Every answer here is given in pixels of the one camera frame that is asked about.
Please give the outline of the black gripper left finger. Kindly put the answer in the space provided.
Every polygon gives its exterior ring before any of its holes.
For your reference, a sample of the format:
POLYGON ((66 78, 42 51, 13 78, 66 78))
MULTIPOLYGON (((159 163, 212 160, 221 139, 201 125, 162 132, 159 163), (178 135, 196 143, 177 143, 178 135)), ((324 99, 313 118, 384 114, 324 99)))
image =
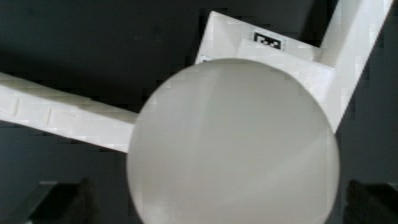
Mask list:
POLYGON ((42 181, 0 224, 97 224, 93 181, 42 181))

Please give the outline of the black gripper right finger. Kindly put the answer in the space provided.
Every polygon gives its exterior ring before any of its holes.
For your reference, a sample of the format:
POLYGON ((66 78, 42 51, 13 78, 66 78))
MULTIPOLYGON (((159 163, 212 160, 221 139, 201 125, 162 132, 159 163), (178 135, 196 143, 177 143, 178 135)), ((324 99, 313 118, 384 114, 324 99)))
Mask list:
POLYGON ((344 224, 398 224, 398 184, 351 181, 344 224))

